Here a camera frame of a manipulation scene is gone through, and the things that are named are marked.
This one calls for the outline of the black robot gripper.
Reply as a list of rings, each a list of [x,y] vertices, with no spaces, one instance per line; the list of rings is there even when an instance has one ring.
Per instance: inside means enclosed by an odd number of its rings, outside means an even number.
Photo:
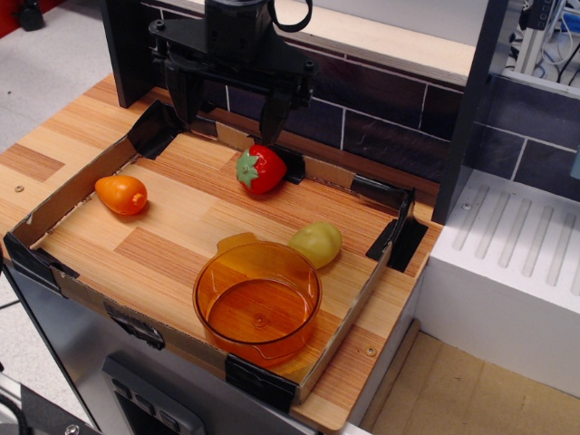
[[[306,4],[304,18],[282,24],[273,1],[207,1],[201,19],[155,20],[149,26],[156,46],[155,63],[184,130],[198,115],[204,82],[218,82],[261,94],[261,144],[274,145],[292,109],[309,105],[317,63],[278,35],[297,33],[314,11]]]

